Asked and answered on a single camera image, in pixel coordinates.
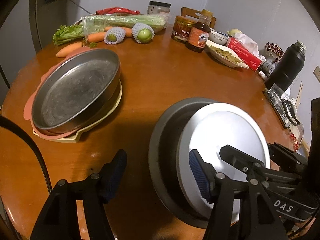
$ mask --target wall outlet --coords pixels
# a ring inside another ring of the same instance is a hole
[[[320,82],[320,68],[319,66],[313,71],[314,75],[316,76],[317,80]]]

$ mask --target tissue box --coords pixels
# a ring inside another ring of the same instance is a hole
[[[239,41],[237,41],[234,37],[229,37],[226,46],[232,49],[240,59],[246,63],[249,68],[256,71],[260,66],[262,60],[249,52]]]

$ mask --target red package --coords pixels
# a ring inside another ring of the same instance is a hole
[[[232,49],[252,70],[256,71],[260,66],[262,60],[248,51],[236,38],[229,37],[226,46]]]
[[[112,13],[125,13],[125,14],[131,14],[131,15],[140,14],[139,11],[132,11],[127,8],[121,8],[121,7],[111,7],[111,8],[106,8],[103,10],[96,11],[96,15],[104,15],[104,14],[112,14]]]

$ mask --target bottle cap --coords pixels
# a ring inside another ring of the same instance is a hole
[[[205,10],[205,9],[203,9],[203,10],[201,11],[201,14],[204,15],[204,16],[207,16],[207,17],[212,17],[212,15],[213,15],[212,12],[210,12],[210,11],[208,11],[208,10]]]
[[[268,77],[265,75],[265,73],[263,73],[262,70],[259,71],[258,75],[263,79],[266,80]]]
[[[298,46],[303,54],[306,53],[307,47],[301,41],[297,41],[295,45]]]
[[[157,5],[157,6],[162,6],[162,7],[171,7],[170,3],[165,3],[165,2],[156,2],[156,1],[150,1],[149,5]]]
[[[194,20],[194,19],[189,19],[189,18],[187,18],[187,17],[180,16],[180,15],[177,15],[177,16],[176,16],[176,20],[182,21],[182,22],[187,23],[187,24],[194,24],[194,23],[197,22],[197,21]]]

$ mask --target metal pan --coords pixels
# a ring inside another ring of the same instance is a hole
[[[72,57],[38,90],[31,112],[35,126],[57,134],[83,126],[111,98],[119,77],[120,61],[111,50]]]

